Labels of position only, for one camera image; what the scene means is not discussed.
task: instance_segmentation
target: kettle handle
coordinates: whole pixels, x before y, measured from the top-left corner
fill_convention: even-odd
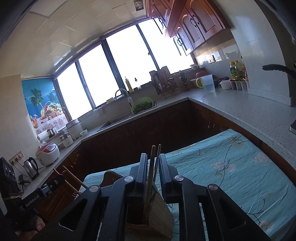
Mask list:
[[[36,171],[38,172],[38,165],[37,165],[37,162],[35,161],[35,159],[33,158],[33,157],[29,157],[29,159],[28,159],[28,161],[34,161],[34,163],[35,163],[35,165],[36,165],[36,167],[35,167],[35,169],[36,169]]]

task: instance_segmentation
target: wooden chopstick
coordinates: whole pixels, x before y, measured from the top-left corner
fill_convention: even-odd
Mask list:
[[[85,189],[88,189],[88,186],[85,185],[82,181],[80,181],[75,175],[73,175],[72,172],[70,172],[65,166],[63,168],[76,180],[81,186],[83,186]]]
[[[161,150],[161,144],[158,145],[156,161],[155,161],[155,166],[154,166],[154,172],[153,172],[153,179],[152,179],[153,182],[155,182],[155,180],[156,180],[156,174],[157,174],[157,168],[158,168],[158,162],[159,162],[158,157],[160,155],[160,150]]]
[[[80,195],[81,194],[81,192],[79,192],[78,190],[76,190],[76,188],[75,187],[73,187],[70,183],[68,183],[67,182],[67,180],[65,179],[65,183],[74,191],[74,192],[76,192],[78,195]]]
[[[150,155],[148,180],[147,180],[146,193],[145,193],[145,201],[144,201],[144,211],[143,211],[142,223],[144,223],[144,221],[145,221],[146,212],[147,212],[147,210],[149,208],[149,204],[150,204],[151,189],[152,189],[152,178],[153,178],[153,170],[154,170],[154,159],[155,159],[155,146],[152,146],[151,155]]]

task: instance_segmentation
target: kitchen sink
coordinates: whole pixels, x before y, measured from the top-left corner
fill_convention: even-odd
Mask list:
[[[156,101],[154,102],[154,106],[153,106],[152,108],[148,109],[148,110],[151,110],[151,109],[153,109],[153,108],[155,108],[155,107],[156,107]],[[113,125],[113,124],[115,124],[115,123],[117,123],[117,122],[120,122],[120,121],[123,121],[123,120],[125,120],[125,119],[128,119],[128,118],[130,118],[130,117],[132,117],[132,116],[135,116],[135,115],[133,115],[132,113],[128,112],[128,113],[125,113],[125,114],[123,114],[123,115],[120,115],[120,116],[118,116],[118,117],[116,117],[116,118],[114,118],[114,119],[111,119],[111,120],[107,121],[107,122],[106,122],[106,123],[105,123],[105,124],[99,129],[99,131],[102,130],[102,129],[104,129],[104,128],[106,128],[106,127],[108,127],[108,126],[110,126],[110,125]]]

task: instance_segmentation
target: electric kettle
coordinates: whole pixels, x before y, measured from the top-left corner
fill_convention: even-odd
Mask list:
[[[25,160],[24,169],[26,170],[26,172],[32,180],[35,180],[36,177],[38,177],[39,175],[38,166],[33,157],[29,157],[29,159]]]

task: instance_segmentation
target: green basket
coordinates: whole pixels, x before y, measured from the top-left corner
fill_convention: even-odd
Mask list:
[[[145,103],[152,103],[152,106],[149,107],[149,108],[147,108],[147,109],[145,109],[145,110],[148,110],[148,109],[154,107],[154,102],[153,102],[153,100],[152,100],[151,98],[149,98],[149,97],[142,97],[142,98],[136,100],[135,103],[133,104],[133,106],[131,107],[131,112],[132,112],[132,114],[133,114],[133,115],[136,115],[136,114],[138,114],[138,113],[140,113],[140,112],[142,112],[142,111],[145,111],[145,110],[141,110],[141,111],[139,111],[139,112],[137,112],[137,113],[135,112],[135,107],[136,107],[138,104],[145,104]]]

